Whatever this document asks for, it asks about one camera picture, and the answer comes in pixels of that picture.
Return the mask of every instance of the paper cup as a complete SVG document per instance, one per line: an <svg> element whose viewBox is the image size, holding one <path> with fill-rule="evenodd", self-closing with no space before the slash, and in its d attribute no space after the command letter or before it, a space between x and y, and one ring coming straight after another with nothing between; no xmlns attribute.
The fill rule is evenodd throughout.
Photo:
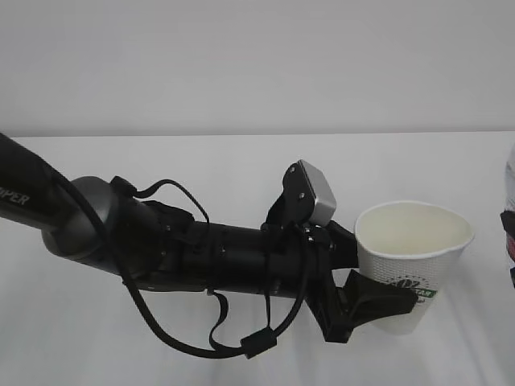
<svg viewBox="0 0 515 386"><path fill-rule="evenodd" d="M414 330L459 255L474 238L471 225L443 207L416 201L383 203L363 212L355 227L360 272L410 288L418 302L410 314L378 319L382 330Z"/></svg>

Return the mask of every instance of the white table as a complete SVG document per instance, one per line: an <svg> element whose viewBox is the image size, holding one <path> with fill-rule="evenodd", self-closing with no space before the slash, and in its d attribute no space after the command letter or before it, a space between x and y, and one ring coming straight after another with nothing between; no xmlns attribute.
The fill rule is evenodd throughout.
<svg viewBox="0 0 515 386"><path fill-rule="evenodd" d="M0 384L509 385L515 380L515 289L498 214L515 133L348 134L169 138L24 138L70 178L121 175L137 187L182 181L212 220L258 227L291 162L323 170L347 228L367 207L419 199L465 215L476 239L418 329L402 337L365 325L325 343L303 307L279 345L253 360L182 355L147 329L118 277L45 252L36 230L0 221ZM199 215L179 192L157 199ZM203 294L149 294L174 336L207 345L217 304ZM265 323L262 297L229 294L219 339ZM278 323L291 300L273 300Z"/></svg>

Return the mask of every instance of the cup logo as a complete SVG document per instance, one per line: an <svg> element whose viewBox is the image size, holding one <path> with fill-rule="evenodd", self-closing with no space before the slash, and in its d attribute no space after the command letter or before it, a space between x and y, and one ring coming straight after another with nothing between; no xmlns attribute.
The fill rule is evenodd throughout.
<svg viewBox="0 0 515 386"><path fill-rule="evenodd" d="M423 304L436 295L435 290L428 289L429 281L421 276L404 275L390 279L389 283L400 288L409 288L418 295L417 304Z"/></svg>

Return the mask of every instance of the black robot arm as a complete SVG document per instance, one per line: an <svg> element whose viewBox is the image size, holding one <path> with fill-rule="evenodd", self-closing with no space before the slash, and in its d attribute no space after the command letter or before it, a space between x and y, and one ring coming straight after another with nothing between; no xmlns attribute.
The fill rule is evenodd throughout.
<svg viewBox="0 0 515 386"><path fill-rule="evenodd" d="M292 164L283 190L260 229L211 224L177 207L142 201L146 191L115 177L107 183L82 177L71 183L44 160L0 134L0 216L41 229L48 250L122 276L152 331L166 344L206 358L255 356L276 344L305 299L326 341L346 343L353 329L377 318L411 312L408 289L348 275L336 287L332 270L357 268L354 235L332 221L336 200L322 172L305 161ZM295 298L283 323L243 338L241 347L212 342L214 350L169 337L153 319L139 290L217 290Z"/></svg>

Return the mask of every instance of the white wall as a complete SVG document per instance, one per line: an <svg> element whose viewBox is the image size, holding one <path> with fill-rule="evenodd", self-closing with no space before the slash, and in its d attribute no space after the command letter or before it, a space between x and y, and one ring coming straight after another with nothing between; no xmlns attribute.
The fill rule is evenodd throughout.
<svg viewBox="0 0 515 386"><path fill-rule="evenodd" d="M3 0L10 135L515 127L513 0Z"/></svg>

